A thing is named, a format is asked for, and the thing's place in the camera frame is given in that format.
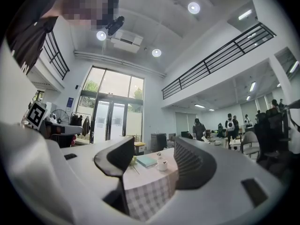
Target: book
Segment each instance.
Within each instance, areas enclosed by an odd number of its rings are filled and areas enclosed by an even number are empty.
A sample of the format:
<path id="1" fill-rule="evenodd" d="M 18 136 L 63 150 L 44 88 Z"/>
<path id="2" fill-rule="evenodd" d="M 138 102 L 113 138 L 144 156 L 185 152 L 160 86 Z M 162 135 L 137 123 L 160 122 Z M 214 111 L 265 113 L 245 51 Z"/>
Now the book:
<path id="1" fill-rule="evenodd" d="M 147 155 L 137 156 L 137 162 L 142 164 L 144 167 L 149 167 L 156 164 L 156 160 L 148 157 Z"/>

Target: cup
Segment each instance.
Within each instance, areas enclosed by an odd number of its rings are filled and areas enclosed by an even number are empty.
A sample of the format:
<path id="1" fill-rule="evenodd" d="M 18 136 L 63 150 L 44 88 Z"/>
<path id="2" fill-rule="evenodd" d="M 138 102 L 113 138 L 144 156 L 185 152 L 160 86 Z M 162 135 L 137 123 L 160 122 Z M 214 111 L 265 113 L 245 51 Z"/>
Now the cup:
<path id="1" fill-rule="evenodd" d="M 160 159 L 157 161 L 157 165 L 155 166 L 159 171 L 165 171 L 168 168 L 168 161 L 165 159 Z"/>

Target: black pants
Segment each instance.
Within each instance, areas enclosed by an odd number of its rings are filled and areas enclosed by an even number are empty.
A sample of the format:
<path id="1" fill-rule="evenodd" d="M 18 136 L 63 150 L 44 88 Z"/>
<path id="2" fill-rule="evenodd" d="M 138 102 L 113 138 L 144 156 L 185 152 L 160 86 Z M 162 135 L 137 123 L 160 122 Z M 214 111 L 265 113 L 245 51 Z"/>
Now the black pants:
<path id="1" fill-rule="evenodd" d="M 232 139 L 236 139 L 236 131 L 230 131 L 228 132 L 228 148 L 231 149 L 230 147 L 230 137 L 232 137 Z"/>

